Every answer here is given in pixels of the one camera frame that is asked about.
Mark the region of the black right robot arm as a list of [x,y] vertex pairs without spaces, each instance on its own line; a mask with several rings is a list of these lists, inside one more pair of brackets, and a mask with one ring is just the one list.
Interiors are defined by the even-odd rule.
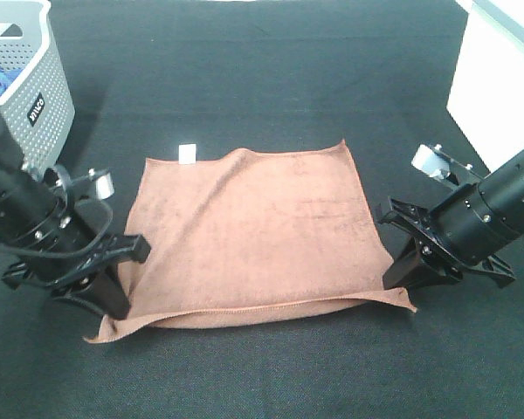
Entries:
[[377,208],[378,223],[410,237],[383,274],[384,288],[454,285],[467,272],[500,288],[514,282],[511,266],[497,253],[524,240],[524,148],[485,177],[439,145],[419,146],[411,164],[451,192],[431,209],[393,198]]

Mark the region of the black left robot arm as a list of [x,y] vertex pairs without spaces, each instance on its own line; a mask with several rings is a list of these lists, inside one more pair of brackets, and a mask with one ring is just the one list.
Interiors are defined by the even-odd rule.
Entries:
[[151,247],[142,235],[109,233],[113,210],[90,191],[109,172],[73,179],[61,165],[40,175],[24,164],[24,152],[0,113],[0,252],[18,259],[2,281],[125,319],[130,302],[115,268],[126,261],[144,263]]

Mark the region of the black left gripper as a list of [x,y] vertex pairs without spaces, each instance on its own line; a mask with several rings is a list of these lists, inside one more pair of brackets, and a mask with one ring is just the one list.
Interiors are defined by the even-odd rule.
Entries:
[[114,264],[143,264],[151,252],[141,234],[95,232],[76,211],[61,208],[1,211],[0,244],[18,257],[2,276],[10,288],[38,287],[117,320],[128,316],[130,303]]

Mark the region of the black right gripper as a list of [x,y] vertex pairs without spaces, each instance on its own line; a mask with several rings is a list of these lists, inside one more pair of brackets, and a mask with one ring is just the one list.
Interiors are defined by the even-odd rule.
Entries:
[[409,236],[401,254],[383,274],[386,290],[456,285],[467,273],[488,277],[500,288],[516,280],[510,265],[496,255],[471,264],[457,257],[435,234],[429,211],[423,207],[389,197],[376,206],[375,215],[378,224],[393,225]]

